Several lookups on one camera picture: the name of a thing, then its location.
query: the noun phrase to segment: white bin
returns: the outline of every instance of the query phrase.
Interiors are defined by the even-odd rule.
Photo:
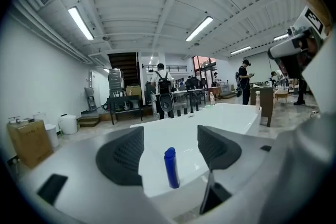
[[[37,114],[34,114],[33,116],[34,120],[43,120],[44,128],[47,131],[51,146],[57,147],[59,145],[59,142],[57,138],[56,125],[49,123],[47,114],[45,112],[37,112]]]
[[[59,117],[58,122],[64,134],[77,133],[77,119],[75,115],[62,115]]]
[[[56,125],[53,124],[46,124],[44,125],[46,128],[50,143],[52,147],[57,147],[59,145],[58,138],[57,138],[57,132],[56,132]]]

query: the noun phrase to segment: black staircase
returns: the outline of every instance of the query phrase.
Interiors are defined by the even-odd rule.
[[[129,52],[124,54],[109,54],[112,68],[119,68],[124,74],[125,87],[131,84],[140,85],[140,77],[138,76],[137,53]]]

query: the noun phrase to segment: bottle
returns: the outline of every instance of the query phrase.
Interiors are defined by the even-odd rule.
[[[212,92],[210,93],[210,104],[215,105],[215,97],[214,97],[214,94]]]
[[[166,166],[169,186],[171,188],[178,188],[180,186],[180,179],[178,178],[177,173],[175,148],[170,147],[164,153],[164,163]]]
[[[260,110],[260,92],[256,92],[256,113],[258,114]]]

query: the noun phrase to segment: black pants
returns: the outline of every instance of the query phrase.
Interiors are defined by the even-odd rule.
[[[306,81],[303,79],[300,79],[299,80],[299,98],[298,98],[299,103],[303,102],[303,94],[306,93],[306,90],[307,90]]]
[[[164,111],[162,110],[162,107],[160,105],[160,96],[157,95],[156,96],[156,112],[158,114],[160,114],[160,120],[163,120],[164,119]]]
[[[248,104],[250,100],[250,88],[243,89],[243,104]]]

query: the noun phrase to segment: railing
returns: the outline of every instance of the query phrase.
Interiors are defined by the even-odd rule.
[[[158,70],[157,66],[142,66],[142,68],[146,69],[146,72],[153,73]],[[176,73],[176,72],[187,72],[187,66],[165,66],[164,70]]]

